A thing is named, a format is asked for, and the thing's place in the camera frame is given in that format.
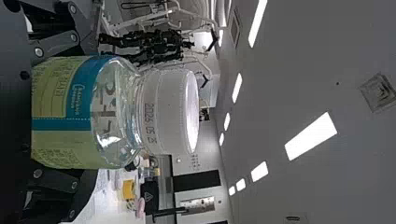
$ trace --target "bottle label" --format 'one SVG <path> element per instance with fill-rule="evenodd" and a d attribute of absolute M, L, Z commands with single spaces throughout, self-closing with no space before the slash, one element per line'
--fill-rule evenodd
<path fill-rule="evenodd" d="M 110 59 L 51 58 L 34 68 L 33 159 L 58 169 L 104 166 L 92 138 L 91 103 L 97 75 Z"/>

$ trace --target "table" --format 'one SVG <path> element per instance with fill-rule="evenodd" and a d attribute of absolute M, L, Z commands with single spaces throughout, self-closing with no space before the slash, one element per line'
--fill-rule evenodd
<path fill-rule="evenodd" d="M 135 180 L 138 199 L 144 180 L 138 179 L 137 171 L 99 170 L 92 196 L 72 224 L 146 224 L 145 218 L 137 218 L 134 211 L 126 209 L 126 203 L 118 200 L 117 189 L 122 186 L 124 179 Z"/>

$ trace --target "metal bracket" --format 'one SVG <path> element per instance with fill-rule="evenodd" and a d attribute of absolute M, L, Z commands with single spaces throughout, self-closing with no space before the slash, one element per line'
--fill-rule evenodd
<path fill-rule="evenodd" d="M 60 192 L 76 193 L 78 185 L 78 178 L 55 169 L 38 166 L 32 173 L 28 189 L 46 188 Z"/>
<path fill-rule="evenodd" d="M 68 31 L 45 39 L 36 40 L 31 46 L 31 62 L 37 65 L 49 57 L 77 46 L 79 37 L 76 31 Z"/>

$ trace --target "clear plastic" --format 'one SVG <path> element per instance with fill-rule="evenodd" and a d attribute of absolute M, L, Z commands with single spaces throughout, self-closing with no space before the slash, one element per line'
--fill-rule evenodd
<path fill-rule="evenodd" d="M 125 167 L 144 148 L 140 111 L 144 79 L 122 58 L 99 71 L 91 103 L 92 136 L 104 167 Z"/>

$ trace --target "air vent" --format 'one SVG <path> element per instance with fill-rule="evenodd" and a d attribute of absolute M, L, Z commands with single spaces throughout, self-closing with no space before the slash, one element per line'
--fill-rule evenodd
<path fill-rule="evenodd" d="M 361 85 L 360 90 L 373 113 L 381 112 L 396 102 L 396 91 L 384 75 L 375 75 Z"/>
<path fill-rule="evenodd" d="M 235 48 L 238 46 L 238 41 L 239 41 L 239 36 L 241 35 L 240 33 L 240 26 L 241 22 L 239 20 L 239 14 L 237 8 L 233 10 L 233 13 L 231 15 L 230 19 L 230 34 L 231 38 L 233 40 L 233 45 Z"/>
<path fill-rule="evenodd" d="M 283 224 L 308 224 L 306 213 L 289 213 L 283 219 Z"/>

